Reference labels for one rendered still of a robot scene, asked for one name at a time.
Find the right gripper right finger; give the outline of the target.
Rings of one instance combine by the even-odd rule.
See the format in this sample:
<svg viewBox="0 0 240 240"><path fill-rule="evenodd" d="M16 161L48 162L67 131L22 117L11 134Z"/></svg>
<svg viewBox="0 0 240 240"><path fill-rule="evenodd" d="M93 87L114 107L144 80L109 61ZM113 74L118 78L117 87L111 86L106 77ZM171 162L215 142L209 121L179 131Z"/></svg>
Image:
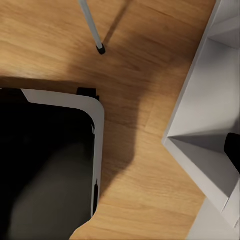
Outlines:
<svg viewBox="0 0 240 240"><path fill-rule="evenodd" d="M224 151L240 173L240 135L229 133L227 135Z"/></svg>

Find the camera tripod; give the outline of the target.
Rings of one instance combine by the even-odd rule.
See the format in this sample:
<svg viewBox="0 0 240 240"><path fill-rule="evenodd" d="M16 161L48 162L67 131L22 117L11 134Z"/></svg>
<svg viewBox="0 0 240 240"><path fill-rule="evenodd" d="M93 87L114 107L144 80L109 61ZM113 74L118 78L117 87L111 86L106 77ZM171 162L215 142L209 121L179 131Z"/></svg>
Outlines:
<svg viewBox="0 0 240 240"><path fill-rule="evenodd" d="M101 42L101 39L100 39L100 36L98 34L96 25L94 23L91 11L90 11L89 6L88 6L87 0L78 0L78 2L80 4L80 7L81 7L82 12L84 14L84 17L85 17L85 19L87 21L87 24L88 24L88 26L90 28L90 31L91 31L91 33L93 35L93 38L94 38L94 40L96 42L96 48L97 48L98 52L101 55L103 55L103 54L106 53L106 50L105 50L104 45Z"/></svg>

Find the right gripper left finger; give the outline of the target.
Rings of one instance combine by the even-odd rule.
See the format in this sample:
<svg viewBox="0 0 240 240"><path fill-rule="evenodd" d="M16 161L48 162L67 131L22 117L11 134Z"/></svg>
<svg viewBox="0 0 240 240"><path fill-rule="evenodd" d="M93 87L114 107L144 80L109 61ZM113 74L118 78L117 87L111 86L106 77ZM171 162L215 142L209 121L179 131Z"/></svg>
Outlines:
<svg viewBox="0 0 240 240"><path fill-rule="evenodd" d="M21 133L0 138L0 193L26 152Z"/></svg>

